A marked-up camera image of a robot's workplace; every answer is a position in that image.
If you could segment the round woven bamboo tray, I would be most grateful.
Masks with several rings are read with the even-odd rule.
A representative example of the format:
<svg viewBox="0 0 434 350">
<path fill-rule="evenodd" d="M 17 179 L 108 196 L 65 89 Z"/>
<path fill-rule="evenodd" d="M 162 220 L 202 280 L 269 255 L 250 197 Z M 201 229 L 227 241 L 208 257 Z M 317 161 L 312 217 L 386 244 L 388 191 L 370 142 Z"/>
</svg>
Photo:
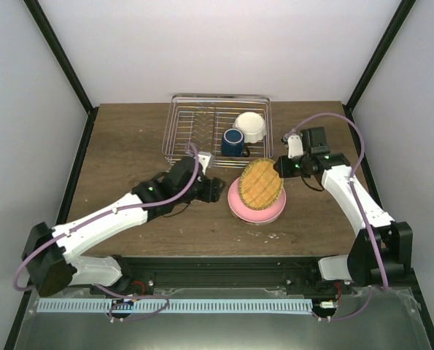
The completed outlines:
<svg viewBox="0 0 434 350">
<path fill-rule="evenodd" d="M 274 165 L 275 161 L 270 158 L 258 158 L 243 170 L 238 192 L 245 206 L 267 209 L 279 198 L 284 180 L 276 176 Z"/>
</svg>

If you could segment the pink plate with woven pattern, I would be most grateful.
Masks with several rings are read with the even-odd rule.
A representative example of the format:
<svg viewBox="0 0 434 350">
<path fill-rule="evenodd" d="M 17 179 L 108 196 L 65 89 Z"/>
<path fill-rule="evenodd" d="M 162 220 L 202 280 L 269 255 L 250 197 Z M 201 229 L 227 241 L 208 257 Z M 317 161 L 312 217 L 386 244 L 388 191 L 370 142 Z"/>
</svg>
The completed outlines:
<svg viewBox="0 0 434 350">
<path fill-rule="evenodd" d="M 285 189 L 282 189 L 279 198 L 267 209 L 254 210 L 245 206 L 240 199 L 238 192 L 239 180 L 239 177 L 234 180 L 229 187 L 227 196 L 229 208 L 234 216 L 249 224 L 262 225 L 275 221 L 281 215 L 287 200 Z"/>
</svg>

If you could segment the white scalloped bowl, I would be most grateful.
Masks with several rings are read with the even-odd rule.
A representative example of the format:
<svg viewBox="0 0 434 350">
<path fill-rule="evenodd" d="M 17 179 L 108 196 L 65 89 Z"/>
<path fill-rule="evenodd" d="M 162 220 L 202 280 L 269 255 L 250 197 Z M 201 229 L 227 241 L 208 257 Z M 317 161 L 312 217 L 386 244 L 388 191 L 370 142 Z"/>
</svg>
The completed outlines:
<svg viewBox="0 0 434 350">
<path fill-rule="evenodd" d="M 266 136 L 266 122 L 264 118 L 255 112 L 244 112 L 234 121 L 233 127 L 244 135 L 244 142 L 255 144 Z"/>
</svg>

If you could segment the dark blue mug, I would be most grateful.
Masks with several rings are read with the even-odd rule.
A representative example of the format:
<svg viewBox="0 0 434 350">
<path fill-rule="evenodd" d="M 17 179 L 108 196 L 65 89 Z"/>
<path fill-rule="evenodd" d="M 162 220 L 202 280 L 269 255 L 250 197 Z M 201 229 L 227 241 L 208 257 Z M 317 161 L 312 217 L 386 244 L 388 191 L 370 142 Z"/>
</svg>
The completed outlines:
<svg viewBox="0 0 434 350">
<path fill-rule="evenodd" d="M 222 135 L 221 154 L 224 157 L 248 158 L 249 147 L 244 142 L 244 134 L 237 128 L 229 128 Z"/>
</svg>

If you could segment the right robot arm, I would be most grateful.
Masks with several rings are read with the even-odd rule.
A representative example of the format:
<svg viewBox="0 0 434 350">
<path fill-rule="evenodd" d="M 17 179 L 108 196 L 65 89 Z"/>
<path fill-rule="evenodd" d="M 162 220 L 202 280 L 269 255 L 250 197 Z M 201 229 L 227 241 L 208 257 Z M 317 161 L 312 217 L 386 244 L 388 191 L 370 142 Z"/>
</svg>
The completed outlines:
<svg viewBox="0 0 434 350">
<path fill-rule="evenodd" d="M 348 219 L 355 240 L 347 255 L 323 257 L 307 276 L 312 292 L 322 294 L 333 281 L 358 286 L 402 280 L 411 271 L 413 232 L 407 222 L 397 222 L 371 197 L 353 174 L 342 153 L 332 153 L 322 127 L 290 132 L 282 137 L 287 154 L 278 158 L 274 170 L 283 179 L 315 178 Z"/>
</svg>

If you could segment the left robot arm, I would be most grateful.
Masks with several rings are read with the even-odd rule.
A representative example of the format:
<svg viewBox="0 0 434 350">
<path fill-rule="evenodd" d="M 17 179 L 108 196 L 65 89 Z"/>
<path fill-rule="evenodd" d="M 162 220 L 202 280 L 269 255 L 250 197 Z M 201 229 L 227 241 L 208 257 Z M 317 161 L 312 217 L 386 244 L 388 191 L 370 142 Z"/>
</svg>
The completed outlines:
<svg viewBox="0 0 434 350">
<path fill-rule="evenodd" d="M 118 233 L 170 214 L 179 204 L 218 202 L 225 182 L 206 176 L 210 159 L 208 155 L 183 157 L 92 214 L 54 227 L 44 222 L 33 226 L 20 266 L 28 271 L 30 287 L 43 298 L 86 284 L 125 294 L 132 276 L 122 257 L 87 257 L 85 252 Z"/>
</svg>

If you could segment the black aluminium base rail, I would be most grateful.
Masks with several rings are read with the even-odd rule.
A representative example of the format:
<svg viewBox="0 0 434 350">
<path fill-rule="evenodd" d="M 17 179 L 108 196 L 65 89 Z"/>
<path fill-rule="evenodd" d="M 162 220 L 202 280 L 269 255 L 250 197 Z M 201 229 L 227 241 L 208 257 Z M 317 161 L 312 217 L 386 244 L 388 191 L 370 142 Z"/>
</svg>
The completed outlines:
<svg viewBox="0 0 434 350">
<path fill-rule="evenodd" d="M 151 295 L 157 289 L 285 288 L 290 294 L 330 294 L 335 283 L 380 284 L 369 257 L 60 257 L 28 264 L 30 281 L 42 297 L 71 286 L 106 287 L 117 294 Z"/>
</svg>

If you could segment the right black frame post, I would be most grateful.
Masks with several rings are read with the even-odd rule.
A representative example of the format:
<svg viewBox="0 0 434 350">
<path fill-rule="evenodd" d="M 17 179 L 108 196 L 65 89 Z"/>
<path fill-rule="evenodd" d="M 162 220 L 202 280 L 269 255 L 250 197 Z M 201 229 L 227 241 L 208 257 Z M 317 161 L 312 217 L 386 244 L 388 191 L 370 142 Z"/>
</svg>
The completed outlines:
<svg viewBox="0 0 434 350">
<path fill-rule="evenodd" d="M 364 71 L 358 79 L 352 94 L 350 95 L 347 103 L 343 105 L 344 111 L 346 113 L 352 113 L 355 107 L 358 105 L 374 74 L 379 68 L 381 62 L 383 61 L 385 55 L 387 54 L 389 48 L 394 42 L 415 4 L 416 0 L 401 0 L 398 4 L 397 9 L 395 10 L 392 18 L 384 30 L 384 33 L 381 35 L 379 43 L 374 49 Z"/>
</svg>

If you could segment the black frame post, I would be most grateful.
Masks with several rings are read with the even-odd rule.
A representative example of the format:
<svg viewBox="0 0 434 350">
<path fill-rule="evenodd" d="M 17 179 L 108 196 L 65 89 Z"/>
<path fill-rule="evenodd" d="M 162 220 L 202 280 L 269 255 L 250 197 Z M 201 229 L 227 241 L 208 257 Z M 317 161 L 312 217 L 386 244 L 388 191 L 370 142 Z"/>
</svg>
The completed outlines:
<svg viewBox="0 0 434 350">
<path fill-rule="evenodd" d="M 358 105 L 374 74 L 379 68 L 381 62 L 383 61 L 385 55 L 387 54 L 389 48 L 394 42 L 415 4 L 416 0 L 401 0 L 398 4 L 397 9 L 395 10 L 392 18 L 384 30 L 384 33 L 381 35 L 379 43 L 374 49 L 364 71 L 358 79 L 352 94 L 350 95 L 347 103 L 343 105 L 344 111 L 346 113 L 352 113 L 355 107 Z"/>
<path fill-rule="evenodd" d="M 68 55 L 66 54 L 55 30 L 51 26 L 51 23 L 46 16 L 41 4 L 37 0 L 23 0 L 27 10 L 30 12 L 35 24 L 37 25 L 39 31 L 41 32 L 44 40 L 48 44 L 52 54 L 58 62 L 61 70 L 63 71 L 65 77 L 67 78 L 69 84 L 71 85 L 74 94 L 82 105 L 82 108 L 87 114 L 90 114 L 93 110 L 93 105 L 88 98 L 88 95 L 77 76 L 74 67 L 72 66 Z"/>
</svg>

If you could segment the left black frame post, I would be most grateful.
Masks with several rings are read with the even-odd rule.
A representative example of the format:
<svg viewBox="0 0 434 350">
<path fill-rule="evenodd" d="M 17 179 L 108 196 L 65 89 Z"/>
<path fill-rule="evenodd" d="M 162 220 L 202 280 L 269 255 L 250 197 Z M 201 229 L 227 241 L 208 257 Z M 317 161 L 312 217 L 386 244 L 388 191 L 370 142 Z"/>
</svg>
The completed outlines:
<svg viewBox="0 0 434 350">
<path fill-rule="evenodd" d="M 41 4 L 37 0 L 23 0 L 27 10 L 30 12 L 35 24 L 37 25 L 39 31 L 41 32 L 44 40 L 48 44 L 52 54 L 58 62 L 61 70 L 63 71 L 65 77 L 67 78 L 69 84 L 71 85 L 74 94 L 82 105 L 82 108 L 87 114 L 90 114 L 93 110 L 93 105 L 88 98 L 88 95 L 77 76 L 74 67 L 72 66 L 68 55 L 66 54 L 55 30 L 51 26 L 51 23 L 46 16 Z"/>
</svg>

